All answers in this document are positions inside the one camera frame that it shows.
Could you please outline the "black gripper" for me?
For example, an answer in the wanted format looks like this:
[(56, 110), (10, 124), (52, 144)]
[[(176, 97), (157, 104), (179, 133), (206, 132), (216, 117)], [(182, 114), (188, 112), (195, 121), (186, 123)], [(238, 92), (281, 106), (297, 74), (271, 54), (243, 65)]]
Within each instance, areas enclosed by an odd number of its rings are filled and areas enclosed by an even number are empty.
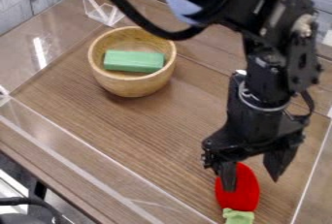
[(244, 76), (230, 76), (227, 119), (200, 145), (203, 167), (219, 172), (226, 192), (235, 189), (236, 162), (262, 154), (273, 181), (278, 181), (291, 163), (311, 114), (289, 113), (287, 104), (289, 100), (279, 106), (262, 102), (244, 87)]

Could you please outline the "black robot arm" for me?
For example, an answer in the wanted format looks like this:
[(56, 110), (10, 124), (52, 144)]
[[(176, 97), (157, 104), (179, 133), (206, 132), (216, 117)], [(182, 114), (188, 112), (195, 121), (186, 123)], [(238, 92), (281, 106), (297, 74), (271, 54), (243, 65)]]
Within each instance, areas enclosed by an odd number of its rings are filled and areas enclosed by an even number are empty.
[(314, 108), (307, 89), (322, 71), (315, 49), (311, 0), (165, 0), (186, 23), (220, 24), (242, 36), (246, 69), (228, 79), (227, 118), (202, 142), (203, 163), (232, 191), (236, 163), (261, 154), (278, 179), (303, 141), (310, 115), (287, 112), (299, 95)]

